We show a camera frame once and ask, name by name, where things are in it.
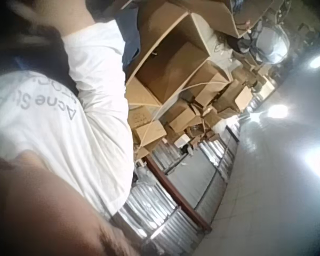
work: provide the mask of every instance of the stacked cardboard boxes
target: stacked cardboard boxes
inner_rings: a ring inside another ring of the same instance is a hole
[[[153,121],[145,106],[129,111],[128,123],[132,129],[136,160],[145,157],[166,136],[166,131],[159,121]]]

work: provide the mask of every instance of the cardboard box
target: cardboard box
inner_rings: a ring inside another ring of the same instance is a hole
[[[205,109],[217,94],[230,83],[228,75],[212,62],[207,61],[194,74],[186,87],[202,84],[189,89],[194,96],[195,102]]]
[[[136,159],[152,152],[159,141],[166,136],[162,124],[151,120],[151,114],[144,106],[129,111],[128,123],[133,132]]]
[[[141,52],[126,72],[127,86],[159,43],[188,15],[185,9],[164,1],[153,0],[140,6],[138,28]]]
[[[198,147],[199,142],[202,140],[202,135],[194,137],[189,144],[193,147],[193,149],[196,149]]]
[[[231,73],[233,78],[238,80],[241,84],[248,82],[252,85],[257,81],[256,75],[243,67],[238,67]]]
[[[183,146],[185,146],[189,141],[191,140],[191,138],[189,136],[187,136],[187,134],[183,134],[175,143],[174,145],[177,148],[182,148]]]
[[[218,112],[213,108],[205,117],[204,122],[208,128],[214,127],[223,118],[218,115]]]
[[[164,115],[165,120],[175,132],[185,130],[200,113],[196,107],[179,99]]]
[[[246,0],[237,13],[233,13],[231,0],[176,0],[175,2],[202,16],[214,30],[241,38],[267,12],[273,1]]]
[[[165,138],[171,144],[174,144],[181,136],[185,134],[184,131],[178,133],[174,132],[174,130],[168,124],[165,124],[164,128],[167,133]]]
[[[249,105],[252,98],[251,90],[248,87],[245,87],[235,99],[235,104],[238,107],[238,110],[243,112]]]
[[[238,80],[234,80],[234,82],[230,84],[223,95],[214,102],[212,106],[218,112],[231,108],[232,110],[241,113],[247,107],[252,98],[251,90],[240,84]]]
[[[209,55],[179,34],[171,33],[140,68],[138,79],[161,102],[179,92]]]
[[[160,101],[136,77],[132,78],[126,87],[125,97],[130,106],[162,106]]]
[[[201,124],[197,124],[194,126],[190,126],[186,129],[187,135],[190,136],[190,138],[195,138],[197,136],[201,136],[205,133],[205,123],[202,122]]]
[[[227,108],[224,111],[218,113],[218,116],[223,119],[228,119],[233,116],[238,116],[238,113],[231,108]]]
[[[209,50],[195,17],[164,0],[140,5],[138,27],[141,52],[126,72],[126,84],[137,77],[165,104],[207,60]]]
[[[160,121],[154,121],[135,129],[138,143],[141,147],[166,136],[166,131]]]
[[[149,124],[151,122],[151,114],[146,107],[142,106],[129,110],[128,124],[131,129]]]

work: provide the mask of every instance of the pile of boxes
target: pile of boxes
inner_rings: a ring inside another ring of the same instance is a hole
[[[191,78],[183,95],[162,118],[166,139],[175,145],[186,140],[196,147],[202,139],[216,140],[212,129],[220,122],[239,115],[253,96],[251,90],[207,61]]]
[[[178,148],[188,143],[197,147],[203,139],[216,140],[218,133],[213,128],[239,115],[252,100],[244,74],[231,75],[208,61],[209,49],[188,9],[200,13],[215,29],[224,26],[218,31],[240,37],[244,31],[239,21],[246,28],[252,26],[270,2],[247,1],[235,15],[229,0],[174,1],[176,4],[154,0],[140,6],[141,52],[126,72],[136,159],[149,154],[161,140]],[[250,11],[256,17],[249,24]],[[214,20],[217,13],[224,15],[223,24]]]

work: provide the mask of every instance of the cable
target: cable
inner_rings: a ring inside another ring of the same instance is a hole
[[[173,97],[177,96],[178,94],[180,94],[180,93],[183,92],[183,91],[186,91],[186,90],[188,90],[188,89],[194,88],[194,87],[196,87],[196,86],[206,85],[206,84],[220,84],[220,82],[207,82],[207,83],[198,83],[198,84],[190,85],[189,87],[184,88],[184,89],[180,90],[179,92],[177,92],[177,93],[173,94],[172,96],[170,96],[170,98],[167,100],[167,102],[170,101]],[[157,115],[160,113],[160,111],[162,110],[162,108],[163,108],[164,106],[165,106],[165,105],[162,105],[162,106],[160,107],[160,109],[156,112],[155,116],[154,116],[153,119],[150,121],[150,123],[152,123],[152,122],[157,118]],[[147,127],[146,132],[144,133],[144,135],[143,135],[143,137],[142,137],[142,139],[141,139],[140,146],[137,148],[137,150],[135,151],[135,153],[139,152],[140,148],[142,147],[141,145],[142,145],[142,143],[144,142],[144,140],[145,140],[145,138],[146,138],[146,135],[147,135],[147,133],[148,133],[148,131],[149,131],[149,128],[150,128],[150,125]]]

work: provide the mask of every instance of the white t-shirt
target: white t-shirt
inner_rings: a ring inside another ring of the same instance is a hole
[[[124,41],[115,21],[63,41],[78,99],[39,73],[0,77],[0,157],[34,151],[100,213],[113,215],[128,197],[134,169]]]

